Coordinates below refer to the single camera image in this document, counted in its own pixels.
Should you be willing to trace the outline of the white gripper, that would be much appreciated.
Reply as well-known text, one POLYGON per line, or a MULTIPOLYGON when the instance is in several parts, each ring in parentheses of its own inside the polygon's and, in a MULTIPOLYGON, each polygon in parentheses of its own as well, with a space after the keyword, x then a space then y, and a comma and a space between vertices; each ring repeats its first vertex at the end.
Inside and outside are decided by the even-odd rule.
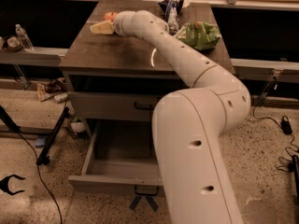
POLYGON ((132 18, 134 15, 134 11, 120 12, 114 18, 113 23, 110 20, 100 21, 93 24, 90 30, 95 35, 112 35, 115 30, 117 35, 133 36, 132 18))

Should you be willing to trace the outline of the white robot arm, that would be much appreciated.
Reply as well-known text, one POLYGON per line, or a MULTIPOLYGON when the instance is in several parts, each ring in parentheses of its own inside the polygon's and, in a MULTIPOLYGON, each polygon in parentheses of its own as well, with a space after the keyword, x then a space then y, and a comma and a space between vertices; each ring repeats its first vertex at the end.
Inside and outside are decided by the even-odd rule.
POLYGON ((152 136, 172 224, 243 224, 219 138, 248 116, 245 85, 170 35, 146 10, 123 11, 114 32, 150 43, 186 84, 155 106, 152 136))

